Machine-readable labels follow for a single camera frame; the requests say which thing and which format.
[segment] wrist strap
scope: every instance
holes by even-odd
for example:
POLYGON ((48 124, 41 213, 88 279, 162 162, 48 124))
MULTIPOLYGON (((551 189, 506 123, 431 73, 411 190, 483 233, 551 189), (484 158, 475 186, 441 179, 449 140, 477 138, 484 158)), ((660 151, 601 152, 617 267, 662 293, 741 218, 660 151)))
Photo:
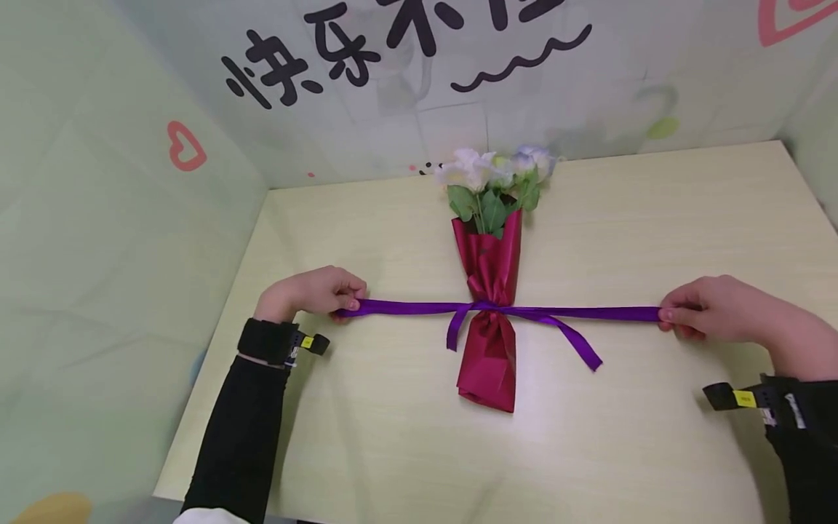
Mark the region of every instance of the wrist strap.
POLYGON ((824 446, 838 449, 838 381, 801 382, 760 374, 760 383, 733 389, 727 382, 703 389, 716 411, 755 407, 767 426, 805 431, 824 446))
POLYGON ((274 324, 256 319, 245 322, 239 338, 239 353, 271 366, 294 367, 297 349, 301 347, 315 355, 322 355, 328 348, 328 339, 322 335, 306 335, 299 330, 299 324, 274 324))
POLYGON ((294 349, 298 324, 274 324, 266 320, 248 319, 239 338, 242 355, 280 366, 294 349))

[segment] wavy line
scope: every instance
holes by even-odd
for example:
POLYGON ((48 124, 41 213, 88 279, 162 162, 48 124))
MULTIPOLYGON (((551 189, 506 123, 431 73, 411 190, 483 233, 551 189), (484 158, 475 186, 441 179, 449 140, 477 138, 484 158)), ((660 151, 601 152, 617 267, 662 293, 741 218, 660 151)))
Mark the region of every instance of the wavy line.
POLYGON ((554 50, 556 51, 568 51, 577 47, 579 44, 584 42, 587 39, 587 36, 591 34, 592 25, 588 24, 585 26, 585 29, 577 36, 574 40, 570 42, 562 42, 561 40, 557 40, 554 38, 550 38, 547 40, 547 43, 544 46, 544 50, 541 52, 541 56, 534 60, 529 60, 523 58, 521 56, 515 56, 510 60, 509 64, 506 66, 504 70, 502 70, 497 75, 491 75, 485 71, 481 71, 474 77, 474 81, 467 86, 461 86, 455 82, 451 83, 451 88, 460 93, 468 93, 469 91, 474 91, 478 88, 480 84, 483 82, 500 82, 507 76, 512 74, 512 71, 518 67, 536 67, 537 65, 541 65, 544 63, 545 60, 550 56, 554 50))

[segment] yellow tag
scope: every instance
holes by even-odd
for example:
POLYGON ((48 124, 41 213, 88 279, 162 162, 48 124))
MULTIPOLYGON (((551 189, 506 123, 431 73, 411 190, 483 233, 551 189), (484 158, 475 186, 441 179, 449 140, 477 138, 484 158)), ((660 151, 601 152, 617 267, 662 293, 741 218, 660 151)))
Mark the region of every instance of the yellow tag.
POLYGON ((733 396, 736 397, 736 404, 739 407, 757 406, 757 398, 751 392, 744 392, 741 389, 734 389, 733 396))

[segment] bracelet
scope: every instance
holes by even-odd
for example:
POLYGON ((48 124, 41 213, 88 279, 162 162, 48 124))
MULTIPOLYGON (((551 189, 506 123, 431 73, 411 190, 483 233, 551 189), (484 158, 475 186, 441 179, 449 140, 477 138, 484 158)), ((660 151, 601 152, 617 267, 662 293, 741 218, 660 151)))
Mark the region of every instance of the bracelet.
POLYGON ((276 369, 276 370, 284 370, 284 369, 285 369, 285 366, 284 366, 284 365, 278 365, 278 366, 277 366, 277 365, 274 365, 274 364, 268 364, 267 362, 265 362, 265 361, 263 361, 263 360, 260 360, 260 359, 257 359, 257 358, 253 358, 252 356, 250 356, 250 355, 245 355, 244 353, 241 353, 241 352, 239 352, 236 356, 238 356, 239 358, 243 358, 243 359, 245 359, 246 361, 250 361, 250 362, 253 362, 253 363, 255 363, 255 364, 259 364, 260 366, 272 367, 272 368, 274 368, 274 369, 276 369))

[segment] pink heart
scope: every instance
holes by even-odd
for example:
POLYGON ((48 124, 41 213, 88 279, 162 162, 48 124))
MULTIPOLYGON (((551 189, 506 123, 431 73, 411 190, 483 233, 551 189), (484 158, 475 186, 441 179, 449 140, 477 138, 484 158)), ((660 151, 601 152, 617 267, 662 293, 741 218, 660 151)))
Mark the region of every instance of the pink heart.
POLYGON ((195 135, 181 122, 172 120, 166 127, 168 132, 168 139, 172 143, 172 147, 168 149, 168 157, 172 161, 174 167, 181 171, 195 171, 197 168, 204 165, 207 161, 207 153, 201 147, 200 142, 195 138, 195 135), (188 160, 181 160, 180 154, 184 151, 184 143, 180 140, 180 135, 186 137, 186 141, 195 150, 195 156, 188 160))
MULTIPOLYGON (((824 0, 788 0, 794 11, 804 11, 823 3, 824 0)), ((759 43, 763 47, 782 42, 795 36, 800 31, 808 29, 832 13, 838 12, 838 0, 828 4, 817 13, 789 25, 787 28, 777 29, 777 0, 760 0, 758 12, 759 43)))

